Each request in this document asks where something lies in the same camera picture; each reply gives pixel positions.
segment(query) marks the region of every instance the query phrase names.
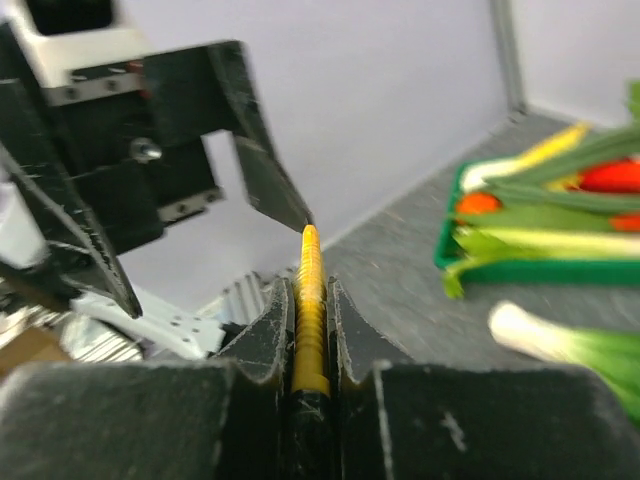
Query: gray tabletop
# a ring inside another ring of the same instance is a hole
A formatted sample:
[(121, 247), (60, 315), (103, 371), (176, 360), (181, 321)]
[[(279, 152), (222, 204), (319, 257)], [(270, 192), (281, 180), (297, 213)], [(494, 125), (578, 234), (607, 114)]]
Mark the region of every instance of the gray tabletop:
[(328, 273), (342, 280), (367, 320), (421, 362), (475, 368), (530, 362), (489, 335), (488, 312), (503, 299), (567, 325), (640, 330), (640, 292), (633, 288), (478, 284), (454, 301), (433, 266), (457, 166), (517, 154), (565, 126), (531, 116), (504, 129), (330, 248)]

